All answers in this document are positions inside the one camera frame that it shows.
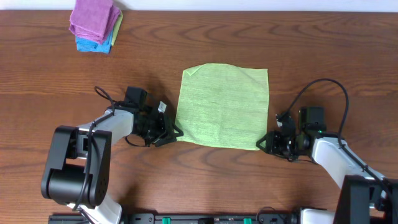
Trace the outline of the green microfiber cloth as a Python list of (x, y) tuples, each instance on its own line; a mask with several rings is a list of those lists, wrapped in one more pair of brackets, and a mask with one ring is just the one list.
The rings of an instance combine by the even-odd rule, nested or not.
[(176, 125), (179, 141), (257, 150), (267, 132), (269, 82), (266, 68), (206, 63), (182, 73)]

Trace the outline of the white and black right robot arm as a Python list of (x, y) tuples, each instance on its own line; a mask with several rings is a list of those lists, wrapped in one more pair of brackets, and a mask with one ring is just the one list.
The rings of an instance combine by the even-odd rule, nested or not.
[(307, 156), (340, 188), (335, 212), (302, 207), (284, 223), (397, 223), (397, 181), (370, 168), (345, 140), (327, 132), (322, 107), (301, 108), (298, 123), (289, 114), (276, 120), (279, 128), (260, 138), (257, 148), (289, 162)]

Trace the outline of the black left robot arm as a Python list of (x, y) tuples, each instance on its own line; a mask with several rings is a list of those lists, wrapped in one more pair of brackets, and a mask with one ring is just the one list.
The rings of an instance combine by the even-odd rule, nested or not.
[(128, 87), (119, 101), (99, 86), (94, 91), (110, 106), (87, 124), (55, 129), (41, 193), (78, 211), (85, 223), (126, 223), (122, 206), (107, 193), (112, 146), (136, 135), (145, 147), (160, 147), (175, 142), (183, 131), (166, 114), (164, 102), (146, 103), (149, 94), (142, 88)]

